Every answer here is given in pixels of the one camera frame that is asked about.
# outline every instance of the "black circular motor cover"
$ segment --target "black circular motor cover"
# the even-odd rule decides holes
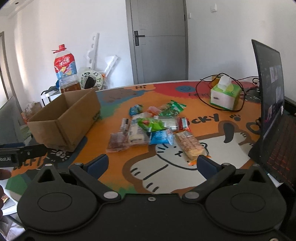
[[[17,206],[25,227],[47,233],[66,232],[94,216],[97,200],[91,191],[65,183],[54,168],[40,172]]]
[[[206,210],[218,225],[233,232],[255,234],[273,229],[283,221],[287,206],[270,179],[265,181],[245,178],[217,189],[206,199]]]

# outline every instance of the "green and white tissue box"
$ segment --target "green and white tissue box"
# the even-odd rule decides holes
[[[218,84],[211,89],[211,104],[227,110],[234,110],[242,89],[238,85],[230,84],[226,90],[218,87]]]

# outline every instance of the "light switch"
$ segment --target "light switch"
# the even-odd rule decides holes
[[[216,12],[217,11],[217,4],[214,4],[211,6],[211,12]]]

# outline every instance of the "window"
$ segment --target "window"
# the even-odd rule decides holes
[[[4,42],[4,32],[2,32],[0,33],[0,107],[2,107],[6,103],[6,101],[12,96],[15,97],[17,106],[20,112],[22,112],[8,70]]]

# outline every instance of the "bottle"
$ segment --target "bottle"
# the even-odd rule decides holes
[[[59,50],[53,50],[57,53],[54,60],[54,69],[59,80],[61,92],[81,90],[78,81],[77,69],[73,54],[66,50],[65,45],[59,46]]]

